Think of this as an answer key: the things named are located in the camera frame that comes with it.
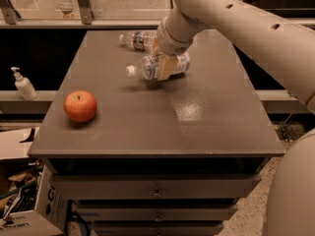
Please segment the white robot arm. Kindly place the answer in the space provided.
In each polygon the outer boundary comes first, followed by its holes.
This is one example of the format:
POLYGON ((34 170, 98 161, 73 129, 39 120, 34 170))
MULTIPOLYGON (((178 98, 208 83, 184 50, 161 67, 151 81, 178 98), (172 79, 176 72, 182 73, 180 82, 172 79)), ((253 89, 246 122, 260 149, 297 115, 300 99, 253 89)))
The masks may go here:
MULTIPOLYGON (((315 31, 240 0, 173 0, 153 53, 169 66, 194 36, 218 30, 315 113, 315 31)), ((285 153, 270 189, 265 236, 315 236, 315 130, 285 153)))

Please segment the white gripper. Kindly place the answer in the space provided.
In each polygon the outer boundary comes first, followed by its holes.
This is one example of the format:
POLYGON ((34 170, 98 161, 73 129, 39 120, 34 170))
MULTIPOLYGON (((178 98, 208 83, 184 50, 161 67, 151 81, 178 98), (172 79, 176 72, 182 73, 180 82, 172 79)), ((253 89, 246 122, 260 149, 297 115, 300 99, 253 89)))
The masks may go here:
POLYGON ((157 28, 157 38, 154 38, 151 54, 158 56, 157 79, 167 80, 174 72, 178 59, 176 56, 184 53, 192 44, 191 27, 187 22, 175 22, 171 18, 164 18, 157 28))

